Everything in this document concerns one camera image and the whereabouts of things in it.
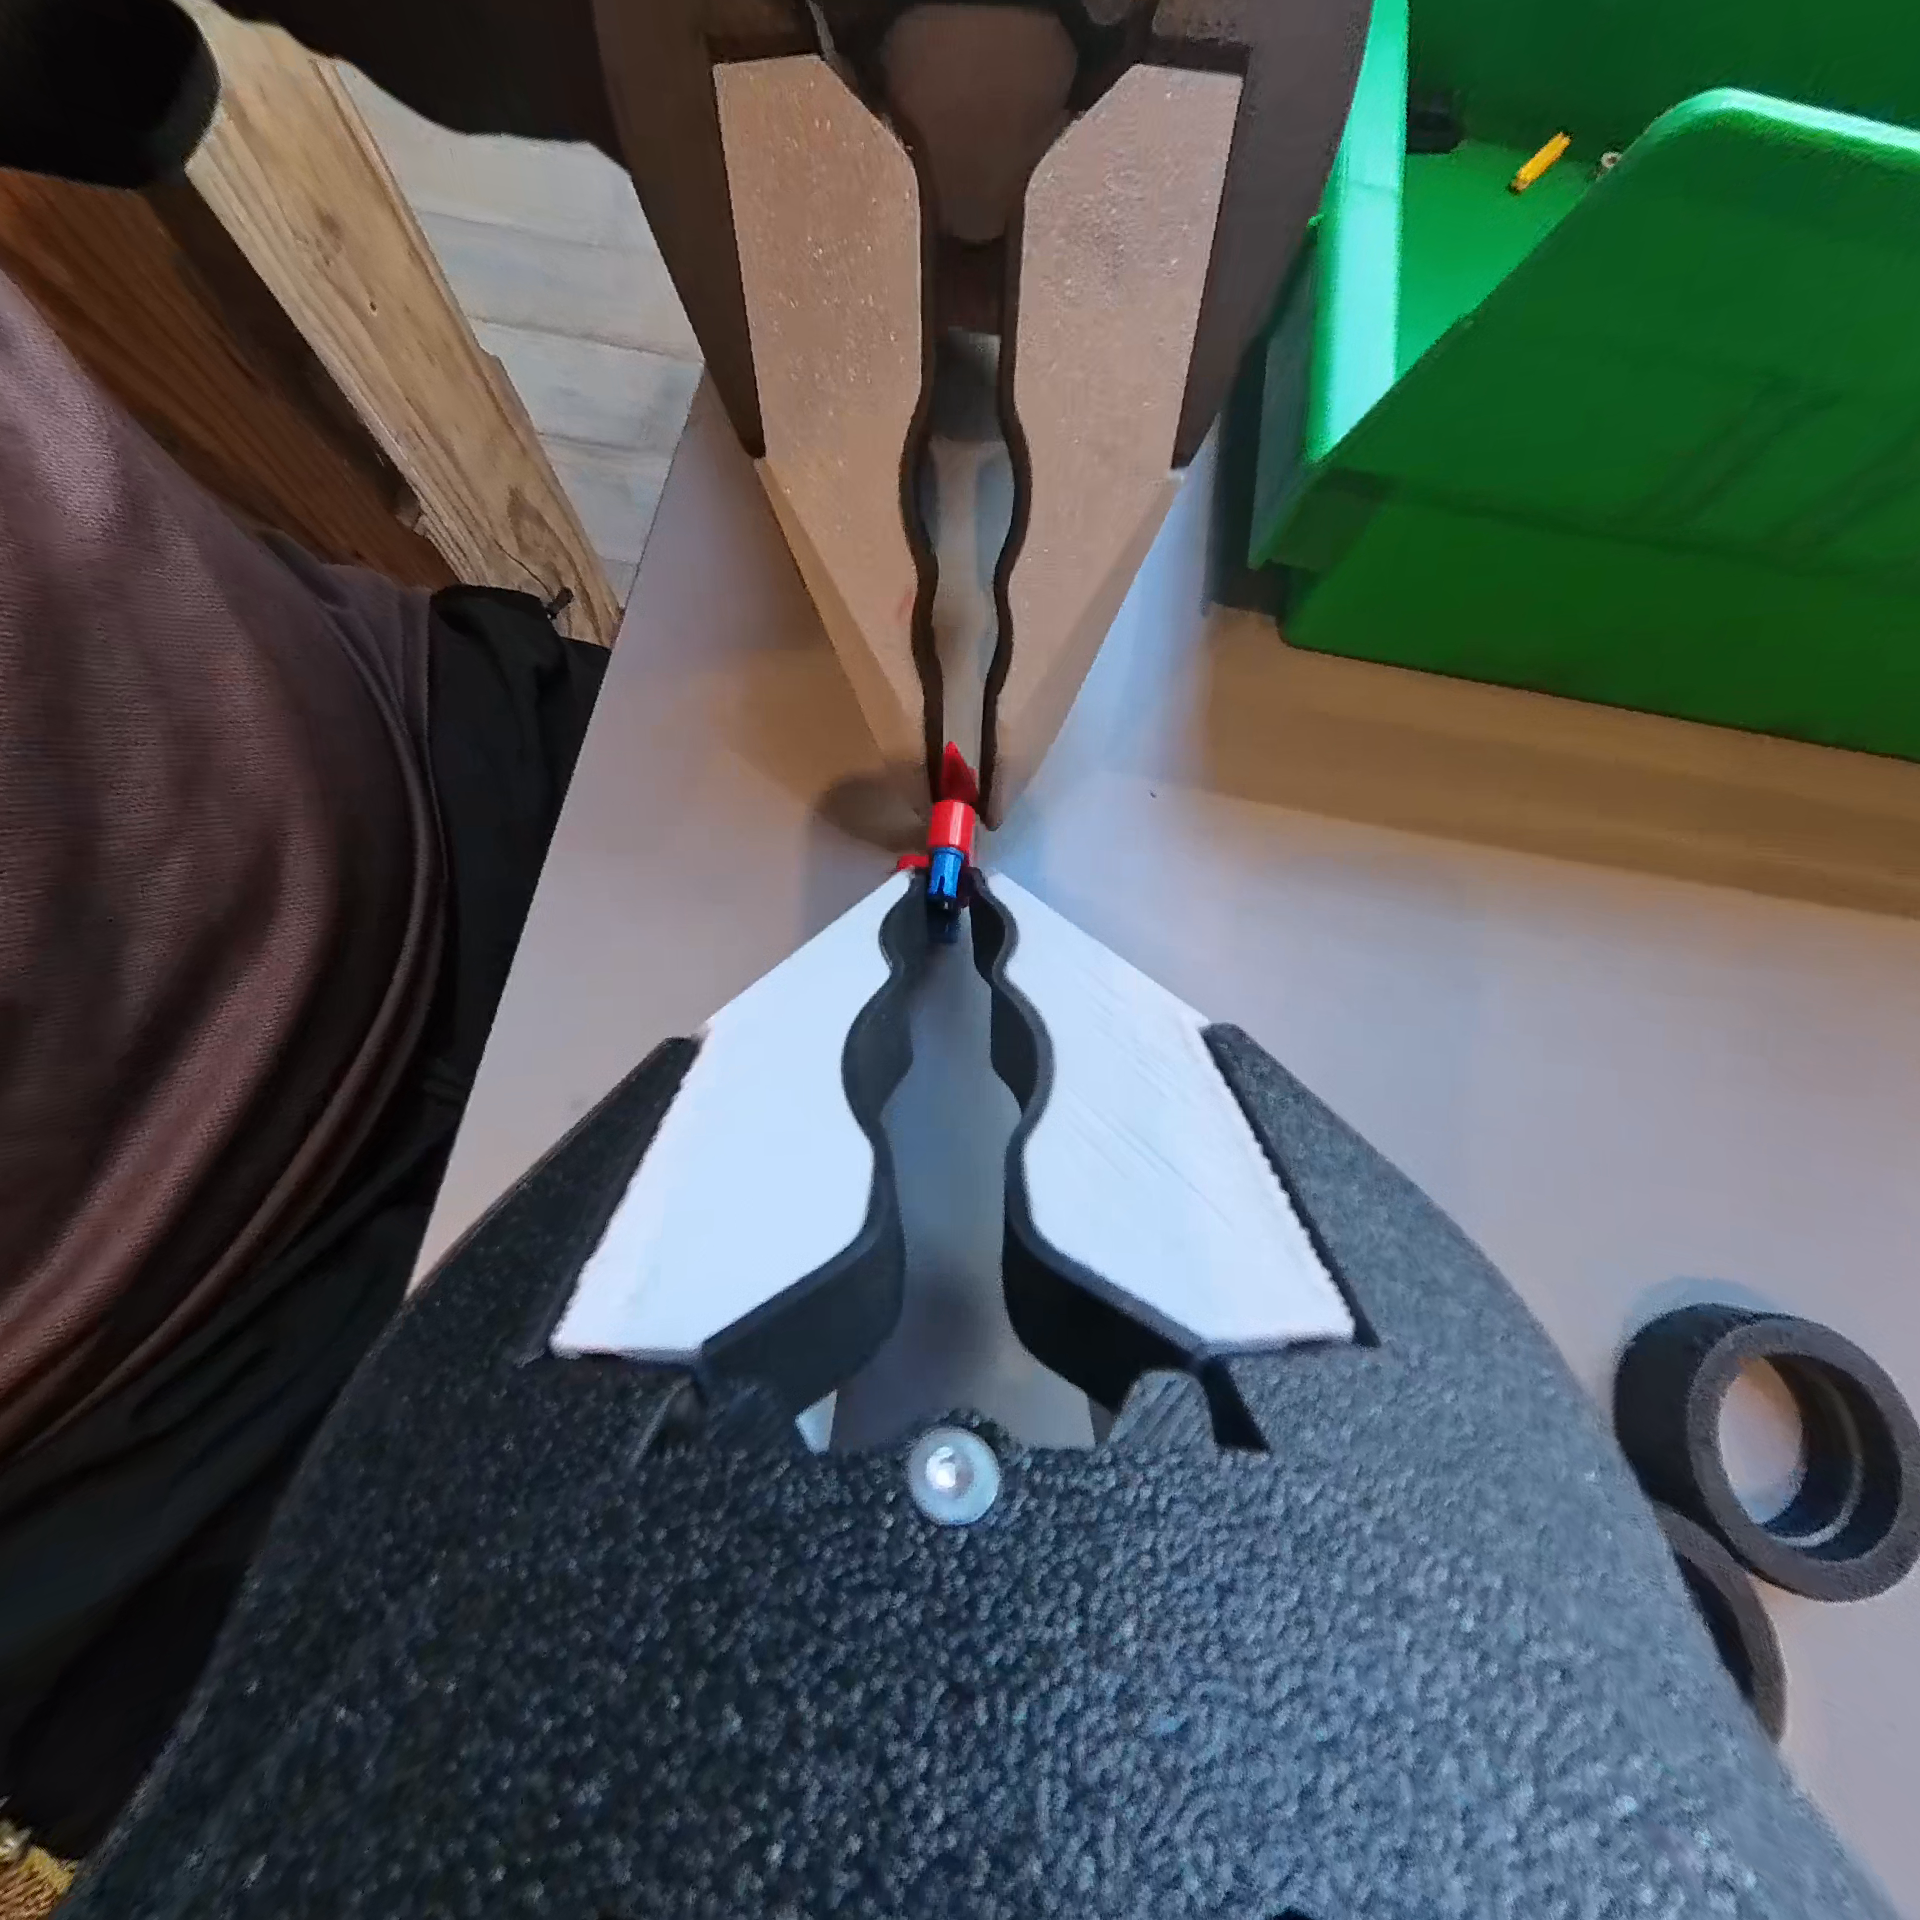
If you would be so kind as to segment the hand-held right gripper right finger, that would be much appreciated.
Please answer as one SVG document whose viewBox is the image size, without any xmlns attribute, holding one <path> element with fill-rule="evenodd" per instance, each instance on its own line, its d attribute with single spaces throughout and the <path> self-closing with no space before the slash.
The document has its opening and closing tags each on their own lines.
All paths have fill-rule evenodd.
<svg viewBox="0 0 1920 1920">
<path fill-rule="evenodd" d="M 1022 884 L 971 904 L 1013 1094 L 1001 1291 L 1097 1409 L 1143 1376 L 1240 1410 L 1229 1361 L 1351 1346 L 1358 1314 L 1234 1094 L 1211 1022 Z"/>
</svg>

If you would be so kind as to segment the grey desk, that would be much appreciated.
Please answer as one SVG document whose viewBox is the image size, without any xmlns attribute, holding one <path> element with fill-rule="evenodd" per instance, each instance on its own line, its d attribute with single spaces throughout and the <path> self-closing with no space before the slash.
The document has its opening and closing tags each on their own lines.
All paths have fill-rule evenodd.
<svg viewBox="0 0 1920 1920">
<path fill-rule="evenodd" d="M 624 1370 L 514 1366 L 405 1729 L 482 1914 L 1845 1915 L 1915 1897 L 1915 1580 L 1811 1662 L 1792 1764 L 1592 1393 L 1633 1312 L 1839 1307 L 1915 1220 L 1915 928 L 1218 795 L 1294 662 L 1202 608 L 1214 454 L 1015 878 L 1279 1056 L 1286 1174 L 1373 1346 L 1246 1374 L 1265 1452 L 639 1447 Z"/>
</svg>

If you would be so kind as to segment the green plastic bin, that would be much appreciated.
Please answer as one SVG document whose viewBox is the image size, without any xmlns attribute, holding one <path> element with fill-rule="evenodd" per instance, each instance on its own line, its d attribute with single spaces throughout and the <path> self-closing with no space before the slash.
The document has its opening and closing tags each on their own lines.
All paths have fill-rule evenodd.
<svg viewBox="0 0 1920 1920">
<path fill-rule="evenodd" d="M 1265 339 L 1282 638 L 1915 761 L 1918 6 L 1373 14 Z"/>
</svg>

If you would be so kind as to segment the red beam assembly blue pins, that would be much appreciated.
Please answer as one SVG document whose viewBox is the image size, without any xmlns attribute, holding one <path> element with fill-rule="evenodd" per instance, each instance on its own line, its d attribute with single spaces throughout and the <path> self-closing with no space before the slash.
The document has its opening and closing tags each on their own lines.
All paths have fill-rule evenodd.
<svg viewBox="0 0 1920 1920">
<path fill-rule="evenodd" d="M 922 854 L 915 854 L 915 855 L 901 855 L 901 858 L 897 858 L 897 865 L 896 865 L 896 871 L 897 871 L 897 874 L 914 876 L 914 878 L 915 878 L 915 883 L 918 883 L 918 897 L 922 899 L 922 912 L 926 912 L 928 937 L 929 937 L 935 944 L 942 944 L 942 946 L 953 946 L 953 944 L 958 944 L 960 921 L 961 921 L 961 915 L 968 910 L 971 899 L 974 899 L 974 890 L 975 890 L 975 871 L 974 871 L 974 866 L 971 866 L 971 865 L 966 865 L 966 881 L 963 881 L 961 904 L 960 904 L 958 912 L 950 912 L 950 915 L 935 912 L 935 910 L 928 906 L 928 854 L 926 854 L 926 851 L 922 851 Z"/>
</svg>

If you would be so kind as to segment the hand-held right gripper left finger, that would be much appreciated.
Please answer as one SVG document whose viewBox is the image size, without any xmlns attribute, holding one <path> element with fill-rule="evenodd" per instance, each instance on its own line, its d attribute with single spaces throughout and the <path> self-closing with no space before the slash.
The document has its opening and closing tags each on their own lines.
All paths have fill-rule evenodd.
<svg viewBox="0 0 1920 1920">
<path fill-rule="evenodd" d="M 807 1410 L 893 1332 L 905 1234 L 885 1108 L 911 1063 L 920 884 L 897 874 L 725 1004 L 552 1328 Z"/>
</svg>

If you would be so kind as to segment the wooden plank furniture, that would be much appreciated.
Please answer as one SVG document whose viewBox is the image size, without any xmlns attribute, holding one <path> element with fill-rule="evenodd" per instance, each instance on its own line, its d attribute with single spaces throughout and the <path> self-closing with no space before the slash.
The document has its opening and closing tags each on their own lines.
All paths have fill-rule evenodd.
<svg viewBox="0 0 1920 1920">
<path fill-rule="evenodd" d="M 617 595 L 355 103 L 458 132 L 610 131 L 587 6 L 178 6 L 218 72 L 179 176 L 3 170 L 3 284 L 258 532 L 402 586 L 533 593 L 610 644 Z"/>
</svg>

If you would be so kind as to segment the black rubber tyre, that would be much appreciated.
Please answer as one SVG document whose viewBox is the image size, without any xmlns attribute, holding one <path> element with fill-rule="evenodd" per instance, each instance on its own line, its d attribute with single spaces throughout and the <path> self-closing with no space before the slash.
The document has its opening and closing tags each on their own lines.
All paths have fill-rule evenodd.
<svg viewBox="0 0 1920 1920">
<path fill-rule="evenodd" d="M 1781 1745 L 1787 1726 L 1787 1668 L 1777 1632 L 1737 1560 L 1683 1514 L 1655 1502 L 1651 1516 L 1665 1538 L 1701 1623 L 1720 1666 L 1758 1720 L 1766 1739 Z"/>
<path fill-rule="evenodd" d="M 1803 1440 L 1792 1499 L 1766 1520 L 1743 1507 L 1720 1449 L 1720 1409 L 1747 1363 L 1782 1379 Z M 1725 1303 L 1675 1307 L 1625 1344 L 1613 1420 L 1648 1499 L 1785 1594 L 1869 1600 L 1915 1568 L 1915 1415 L 1888 1371 L 1830 1328 Z"/>
</svg>

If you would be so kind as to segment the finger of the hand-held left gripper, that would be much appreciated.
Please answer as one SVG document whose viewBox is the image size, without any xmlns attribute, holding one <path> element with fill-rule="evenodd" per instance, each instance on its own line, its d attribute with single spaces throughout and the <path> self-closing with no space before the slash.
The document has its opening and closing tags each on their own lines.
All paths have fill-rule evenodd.
<svg viewBox="0 0 1920 1920">
<path fill-rule="evenodd" d="M 1023 187 L 1008 401 L 1023 521 L 1006 552 L 991 818 L 1048 755 L 1173 499 L 1240 76 L 1133 64 Z"/>
<path fill-rule="evenodd" d="M 757 475 L 881 768 L 928 788 L 902 506 L 928 384 L 920 178 L 824 57 L 710 73 L 763 450 Z"/>
</svg>

